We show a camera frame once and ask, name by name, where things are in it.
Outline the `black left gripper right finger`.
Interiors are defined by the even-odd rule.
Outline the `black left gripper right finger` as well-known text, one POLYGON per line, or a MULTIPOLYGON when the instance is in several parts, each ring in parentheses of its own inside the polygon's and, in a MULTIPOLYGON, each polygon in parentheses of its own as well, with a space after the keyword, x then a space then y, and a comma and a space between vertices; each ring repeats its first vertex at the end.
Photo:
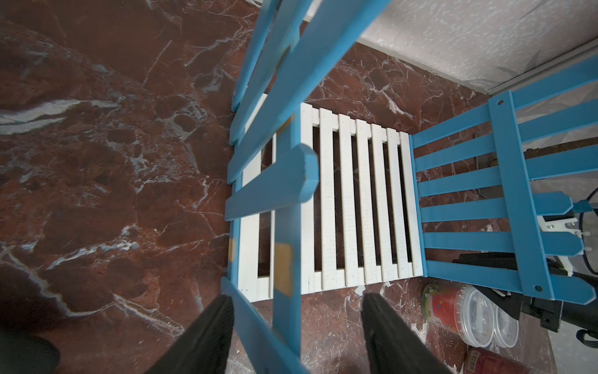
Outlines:
POLYGON ((361 310, 371 373, 448 373, 379 294, 364 295, 361 310))

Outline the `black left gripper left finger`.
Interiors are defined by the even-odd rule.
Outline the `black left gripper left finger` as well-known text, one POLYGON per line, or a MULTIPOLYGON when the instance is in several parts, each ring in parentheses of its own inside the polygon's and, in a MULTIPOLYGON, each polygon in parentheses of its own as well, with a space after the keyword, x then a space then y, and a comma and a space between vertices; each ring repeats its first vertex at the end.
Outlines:
POLYGON ((234 324, 232 298, 218 295, 147 372, 224 373, 234 324))

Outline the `clear container red seed packet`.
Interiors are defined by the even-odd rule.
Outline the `clear container red seed packet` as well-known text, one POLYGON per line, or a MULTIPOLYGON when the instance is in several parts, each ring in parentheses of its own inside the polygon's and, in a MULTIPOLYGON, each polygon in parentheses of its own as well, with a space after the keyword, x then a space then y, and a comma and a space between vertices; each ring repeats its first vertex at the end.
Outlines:
POLYGON ((493 307, 474 286, 429 284, 423 290, 421 304, 428 322, 458 335, 467 345, 485 348, 491 343, 493 307))

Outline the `clear plastic seed container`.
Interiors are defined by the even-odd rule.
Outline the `clear plastic seed container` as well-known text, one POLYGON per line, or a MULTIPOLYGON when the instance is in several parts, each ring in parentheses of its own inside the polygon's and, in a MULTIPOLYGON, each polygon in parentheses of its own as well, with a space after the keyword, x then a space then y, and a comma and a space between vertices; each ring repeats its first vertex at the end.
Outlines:
POLYGON ((520 322, 508 313, 493 305, 494 331, 491 343, 500 348, 513 348, 517 344, 520 322))

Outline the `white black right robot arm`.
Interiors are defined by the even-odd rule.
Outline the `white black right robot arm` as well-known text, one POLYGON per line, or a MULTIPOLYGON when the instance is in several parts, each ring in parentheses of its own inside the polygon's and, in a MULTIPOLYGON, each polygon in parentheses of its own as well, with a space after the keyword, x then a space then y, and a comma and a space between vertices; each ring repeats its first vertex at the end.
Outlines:
MULTIPOLYGON (((574 204, 566 215, 575 217, 579 214, 579 229, 583 228, 583 218, 592 211, 597 216, 597 202, 591 204, 591 199, 597 194, 597 187, 586 199, 574 204)), ((596 277, 572 272, 569 276, 565 271, 565 260, 547 260, 551 276, 559 280, 569 281, 566 285, 553 285, 555 299, 543 299, 524 295, 522 293, 489 288, 486 285, 474 285, 482 295, 490 299, 498 307, 498 311, 506 312, 517 321, 522 313, 534 316, 540 320, 540 325, 547 330, 558 332, 562 321, 579 327, 576 339, 583 345, 597 349, 597 269, 593 269, 586 255, 586 248, 582 250, 582 258, 586 268, 596 277), (590 286, 595 297, 590 300, 590 286)), ((489 269, 515 271, 515 255, 507 252, 470 253, 459 255, 453 263, 480 267, 482 272, 489 269)))

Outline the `blue and white wooden shelf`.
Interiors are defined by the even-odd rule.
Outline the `blue and white wooden shelf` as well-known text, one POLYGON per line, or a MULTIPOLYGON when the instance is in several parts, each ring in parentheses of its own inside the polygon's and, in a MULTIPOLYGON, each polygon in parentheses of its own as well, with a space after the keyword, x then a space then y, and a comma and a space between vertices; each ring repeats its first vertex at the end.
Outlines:
POLYGON ((235 330, 258 373, 302 373, 304 294, 412 277, 555 299, 550 257, 584 249, 546 229, 576 202, 532 183, 597 169, 596 146, 527 158, 535 140, 594 126, 588 101, 527 122, 518 111, 597 81, 588 58, 415 135, 314 109, 306 98, 384 1, 264 1, 232 97, 227 275, 235 330), (453 263, 507 252, 517 270, 453 263))

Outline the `red strawberry label jar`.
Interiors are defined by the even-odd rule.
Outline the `red strawberry label jar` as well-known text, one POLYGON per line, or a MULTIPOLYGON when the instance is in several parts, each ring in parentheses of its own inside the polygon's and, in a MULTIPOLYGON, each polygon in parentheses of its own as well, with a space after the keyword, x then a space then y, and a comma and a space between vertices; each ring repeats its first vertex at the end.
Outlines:
POLYGON ((529 374, 532 371, 522 363, 482 348, 469 350, 463 369, 465 374, 529 374))

